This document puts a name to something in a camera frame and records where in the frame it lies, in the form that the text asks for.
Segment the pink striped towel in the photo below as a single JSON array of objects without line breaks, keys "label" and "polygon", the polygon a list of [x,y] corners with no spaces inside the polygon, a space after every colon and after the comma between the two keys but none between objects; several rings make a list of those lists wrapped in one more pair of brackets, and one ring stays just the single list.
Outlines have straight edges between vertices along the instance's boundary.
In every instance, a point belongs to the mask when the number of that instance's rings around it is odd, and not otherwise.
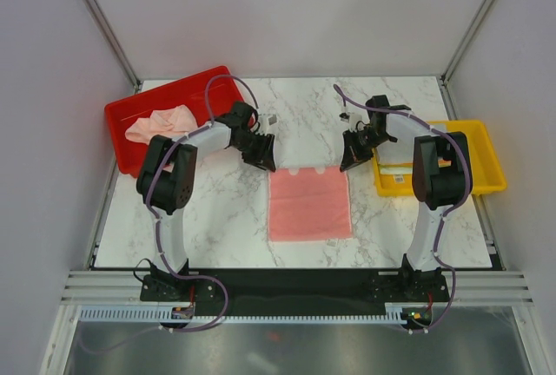
[{"label": "pink striped towel", "polygon": [[268,189],[271,241],[353,237],[348,178],[337,167],[279,169],[269,176]]}]

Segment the grey towel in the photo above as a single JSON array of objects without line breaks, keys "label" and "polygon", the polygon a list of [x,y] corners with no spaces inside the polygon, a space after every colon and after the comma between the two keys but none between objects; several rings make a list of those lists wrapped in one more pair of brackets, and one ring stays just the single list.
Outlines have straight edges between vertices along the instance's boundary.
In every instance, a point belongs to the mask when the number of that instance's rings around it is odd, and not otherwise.
[{"label": "grey towel", "polygon": [[440,123],[430,123],[429,124],[429,129],[431,131],[433,130],[437,130],[440,131],[442,133],[447,133],[448,129],[447,129],[448,124],[446,122],[440,122]]}]

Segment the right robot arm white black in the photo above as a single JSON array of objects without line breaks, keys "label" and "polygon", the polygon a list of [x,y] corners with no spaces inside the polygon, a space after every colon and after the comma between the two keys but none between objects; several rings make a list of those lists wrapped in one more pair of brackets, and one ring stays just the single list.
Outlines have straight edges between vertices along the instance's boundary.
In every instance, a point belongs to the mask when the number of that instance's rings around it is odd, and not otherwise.
[{"label": "right robot arm white black", "polygon": [[446,266],[440,259],[440,242],[447,216],[466,202],[473,187],[467,137],[437,129],[406,105],[390,105],[385,95],[375,95],[362,105],[341,89],[336,92],[342,99],[340,118],[347,123],[341,172],[370,161],[386,142],[413,149],[412,189],[419,202],[418,218],[396,282],[401,297],[417,300],[428,291],[427,278]]}]

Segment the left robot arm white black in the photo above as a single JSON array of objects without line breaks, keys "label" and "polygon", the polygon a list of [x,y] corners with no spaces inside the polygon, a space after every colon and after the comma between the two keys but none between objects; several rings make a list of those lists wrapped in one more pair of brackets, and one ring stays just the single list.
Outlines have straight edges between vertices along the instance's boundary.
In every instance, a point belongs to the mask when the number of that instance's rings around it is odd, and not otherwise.
[{"label": "left robot arm white black", "polygon": [[155,135],[150,140],[136,191],[153,215],[156,254],[152,266],[165,273],[159,287],[169,299],[183,299],[190,289],[183,209],[193,194],[197,163],[234,148],[245,164],[275,172],[276,123],[276,115],[261,115],[255,107],[235,102],[229,112],[191,132],[172,138]]}]

